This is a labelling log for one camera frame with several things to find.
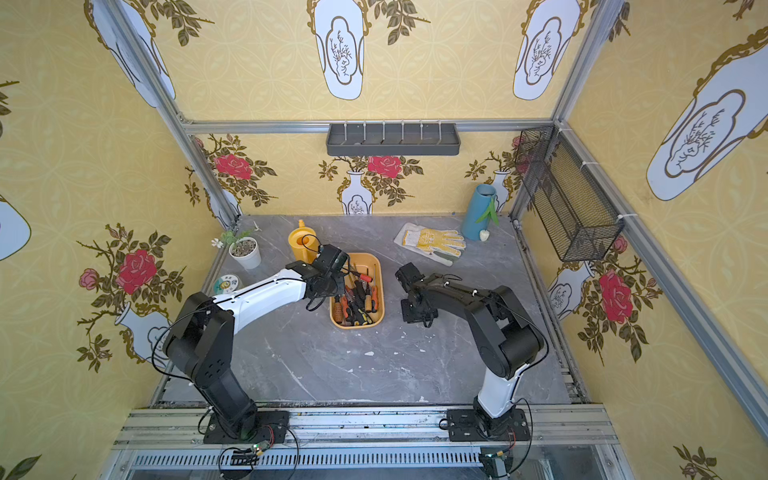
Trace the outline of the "yellow storage box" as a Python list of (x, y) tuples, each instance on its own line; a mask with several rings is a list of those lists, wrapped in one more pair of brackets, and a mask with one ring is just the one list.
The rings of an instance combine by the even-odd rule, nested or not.
[(330, 318), (340, 329), (373, 328), (385, 315), (381, 262), (371, 253), (350, 253), (342, 268), (343, 290), (330, 301)]

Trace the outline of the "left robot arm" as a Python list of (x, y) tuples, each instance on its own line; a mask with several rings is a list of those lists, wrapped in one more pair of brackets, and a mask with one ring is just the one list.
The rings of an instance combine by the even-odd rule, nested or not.
[(261, 412), (231, 368), (237, 333), (289, 304), (323, 302), (344, 290), (349, 255), (326, 244), (316, 259), (294, 261), (276, 274), (232, 293), (187, 298), (170, 327), (163, 352), (186, 375), (211, 408), (206, 444), (282, 443), (290, 413)]

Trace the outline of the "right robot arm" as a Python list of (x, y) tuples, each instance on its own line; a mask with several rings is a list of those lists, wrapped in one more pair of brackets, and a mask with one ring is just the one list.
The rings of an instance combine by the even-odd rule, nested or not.
[(486, 367), (475, 399), (478, 418), (492, 425), (510, 417), (522, 376), (549, 352), (548, 340), (512, 289), (471, 288), (447, 274), (427, 276), (412, 263), (395, 277), (406, 293), (401, 301), (405, 323), (429, 328), (442, 312), (467, 323)]

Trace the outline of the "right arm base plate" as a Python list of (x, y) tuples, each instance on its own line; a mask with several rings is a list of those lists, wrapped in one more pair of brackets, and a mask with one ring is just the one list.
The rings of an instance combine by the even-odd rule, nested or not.
[(530, 423), (525, 412), (512, 408), (501, 417), (491, 418), (482, 409), (449, 409), (444, 429), (452, 442), (528, 441)]

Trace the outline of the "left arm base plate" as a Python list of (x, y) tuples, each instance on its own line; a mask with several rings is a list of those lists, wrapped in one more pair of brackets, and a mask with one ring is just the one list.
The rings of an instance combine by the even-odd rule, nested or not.
[(290, 413), (284, 410), (258, 411), (236, 426), (212, 414), (203, 436), (204, 445), (255, 445), (267, 441), (270, 445), (285, 441)]

